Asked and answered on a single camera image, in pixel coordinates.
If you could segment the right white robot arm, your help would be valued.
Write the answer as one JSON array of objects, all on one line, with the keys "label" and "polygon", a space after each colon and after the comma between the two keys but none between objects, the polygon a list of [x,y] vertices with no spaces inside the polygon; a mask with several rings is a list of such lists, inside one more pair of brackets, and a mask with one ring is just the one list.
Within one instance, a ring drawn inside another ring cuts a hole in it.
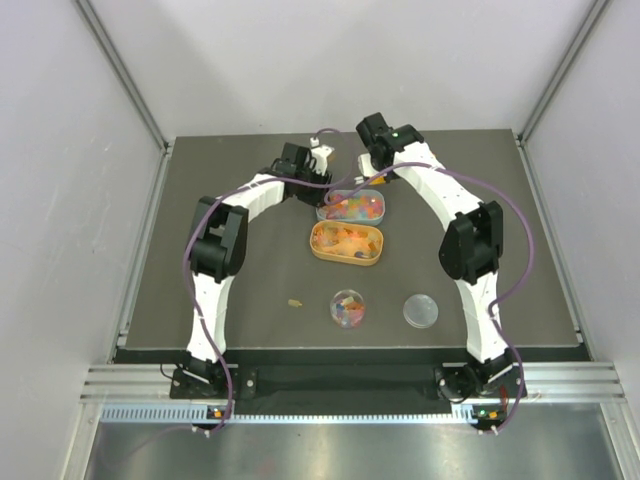
[{"label": "right white robot arm", "polygon": [[503,254],[502,207],[482,201],[461,185],[413,126],[393,128],[382,114],[374,113],[359,122],[356,132],[368,151],[359,161],[363,176],[405,180],[444,229],[438,259],[460,294],[470,361],[457,371],[437,373],[442,395],[461,402],[492,394],[516,362],[501,333],[495,303]]}]

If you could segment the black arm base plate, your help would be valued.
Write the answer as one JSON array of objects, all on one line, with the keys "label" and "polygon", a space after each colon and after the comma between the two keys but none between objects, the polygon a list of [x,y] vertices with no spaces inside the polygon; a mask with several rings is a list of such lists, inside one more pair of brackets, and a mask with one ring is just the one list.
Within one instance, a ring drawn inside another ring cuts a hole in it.
[{"label": "black arm base plate", "polygon": [[511,371],[478,391],[456,364],[240,365],[230,369],[228,390],[183,368],[173,374],[170,397],[234,401],[240,414],[433,414],[452,401],[487,400],[500,406],[516,398],[519,379]]}]

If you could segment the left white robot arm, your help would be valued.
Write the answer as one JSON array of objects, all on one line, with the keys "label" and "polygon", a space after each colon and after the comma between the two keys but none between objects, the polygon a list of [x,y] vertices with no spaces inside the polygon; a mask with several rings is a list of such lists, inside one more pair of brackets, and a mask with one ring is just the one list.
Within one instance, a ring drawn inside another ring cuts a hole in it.
[{"label": "left white robot arm", "polygon": [[333,155],[334,149],[317,138],[308,147],[287,143],[269,167],[242,186],[198,201],[182,260],[193,304],[183,369],[203,395],[225,393],[231,379],[223,358],[225,319],[232,283],[246,258],[249,223],[289,198],[321,206],[332,186],[328,165]]}]

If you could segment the clear round jar lid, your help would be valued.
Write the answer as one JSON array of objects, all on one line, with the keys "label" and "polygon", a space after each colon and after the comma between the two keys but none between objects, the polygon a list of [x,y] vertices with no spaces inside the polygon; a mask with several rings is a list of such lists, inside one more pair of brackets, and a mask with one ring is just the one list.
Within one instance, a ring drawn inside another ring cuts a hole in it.
[{"label": "clear round jar lid", "polygon": [[414,294],[405,301],[403,316],[410,326],[417,329],[426,329],[436,323],[439,316],[439,308],[430,296]]}]

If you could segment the orange plastic scoop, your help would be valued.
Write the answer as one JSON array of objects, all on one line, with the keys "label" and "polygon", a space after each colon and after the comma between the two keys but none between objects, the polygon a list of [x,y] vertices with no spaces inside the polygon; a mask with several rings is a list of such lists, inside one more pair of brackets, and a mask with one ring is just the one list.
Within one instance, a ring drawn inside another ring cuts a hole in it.
[{"label": "orange plastic scoop", "polygon": [[377,177],[367,178],[365,183],[367,185],[377,186],[377,185],[388,184],[391,180],[392,180],[392,175],[391,174],[385,174],[385,175],[381,175],[381,176],[377,176]]}]

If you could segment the clear round jar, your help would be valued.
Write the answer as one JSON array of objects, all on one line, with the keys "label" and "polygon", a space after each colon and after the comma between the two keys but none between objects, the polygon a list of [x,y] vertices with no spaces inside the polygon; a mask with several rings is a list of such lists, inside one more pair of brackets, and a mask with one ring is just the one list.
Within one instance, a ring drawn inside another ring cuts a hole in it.
[{"label": "clear round jar", "polygon": [[329,311],[334,322],[343,329],[358,327],[366,313],[363,297],[355,290],[338,291],[329,303]]}]

